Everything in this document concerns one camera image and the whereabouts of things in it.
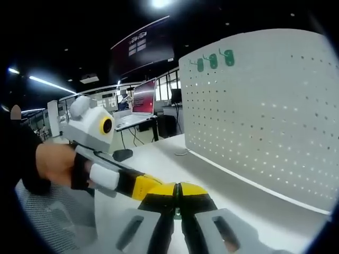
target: white table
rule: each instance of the white table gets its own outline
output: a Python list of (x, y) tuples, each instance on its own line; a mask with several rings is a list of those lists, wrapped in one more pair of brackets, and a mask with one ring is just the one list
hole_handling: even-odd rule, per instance
[[(135, 148), (133, 157), (124, 164), (165, 182), (188, 182), (204, 187), (218, 208), (229, 209), (256, 228), (260, 241), (274, 249), (301, 253), (325, 222), (326, 216), (259, 190), (191, 153), (176, 156), (175, 153), (183, 148), (184, 134)], [(119, 219), (125, 209), (137, 208), (139, 204), (121, 194), (110, 198), (96, 192), (99, 240), (109, 238), (114, 220)], [(174, 222), (168, 253), (188, 253), (181, 221)]]

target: laptop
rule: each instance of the laptop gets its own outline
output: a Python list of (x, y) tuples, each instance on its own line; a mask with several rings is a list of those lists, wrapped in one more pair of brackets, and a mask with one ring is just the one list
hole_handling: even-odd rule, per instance
[(146, 122), (154, 116), (155, 88), (156, 78), (146, 81), (135, 88), (132, 114), (116, 119), (116, 131)]

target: sleeve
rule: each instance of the sleeve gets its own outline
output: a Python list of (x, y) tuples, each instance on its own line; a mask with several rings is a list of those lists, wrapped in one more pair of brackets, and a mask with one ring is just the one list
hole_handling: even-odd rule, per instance
[(7, 188), (14, 188), (22, 179), (25, 188), (37, 195), (43, 195), (50, 189), (50, 181), (39, 177), (35, 152), (40, 138), (19, 120), (11, 120), (9, 114), (1, 113), (1, 134), (3, 136), (3, 161), (1, 174), (5, 176)]

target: computer monitor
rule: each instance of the computer monitor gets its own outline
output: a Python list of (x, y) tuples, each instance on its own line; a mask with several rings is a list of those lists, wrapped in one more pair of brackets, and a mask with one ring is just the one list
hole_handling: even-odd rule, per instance
[(136, 87), (133, 96), (133, 113), (154, 112), (156, 78), (151, 79)]
[(172, 98), (171, 103), (182, 103), (181, 89), (171, 89)]

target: yellow circular light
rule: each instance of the yellow circular light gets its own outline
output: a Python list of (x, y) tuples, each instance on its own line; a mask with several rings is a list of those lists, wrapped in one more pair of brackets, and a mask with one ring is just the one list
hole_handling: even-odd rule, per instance
[(103, 134), (103, 135), (106, 135), (106, 134), (110, 133), (110, 131), (113, 128), (112, 125), (113, 125), (112, 120), (109, 117), (107, 117), (107, 116), (104, 117), (100, 121), (100, 126), (99, 126), (100, 133)]

